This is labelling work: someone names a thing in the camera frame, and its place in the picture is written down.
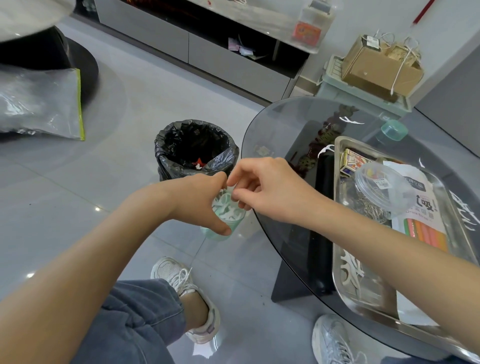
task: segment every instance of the trash can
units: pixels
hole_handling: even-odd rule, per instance
[[[230,174],[240,150],[219,126],[188,119],[169,124],[155,139],[155,157],[160,180],[203,173]]]

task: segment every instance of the ankle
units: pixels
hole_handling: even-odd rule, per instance
[[[203,326],[208,319],[208,306],[198,292],[184,294],[180,297],[183,304],[186,328],[185,332]]]

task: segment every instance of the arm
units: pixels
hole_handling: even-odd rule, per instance
[[[242,206],[340,245],[453,337],[480,352],[480,268],[330,200],[282,158],[241,160],[228,179],[229,186],[235,184],[233,197]]]
[[[0,302],[0,363],[69,363],[144,240],[178,219],[230,233],[212,211],[227,176],[196,175],[130,195],[93,231]]]

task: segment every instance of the hand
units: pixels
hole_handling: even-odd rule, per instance
[[[308,204],[326,198],[300,178],[283,158],[241,159],[227,181],[239,206],[282,222],[302,225]]]
[[[168,219],[209,228],[220,235],[230,235],[230,227],[213,212],[212,202],[222,188],[227,187],[227,175],[198,173],[193,176],[163,181],[157,184],[173,204]]]

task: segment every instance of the drawer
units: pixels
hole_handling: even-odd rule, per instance
[[[95,0],[100,23],[188,62],[188,32],[120,0]]]
[[[192,33],[189,64],[272,102],[282,99],[290,81],[285,75]]]

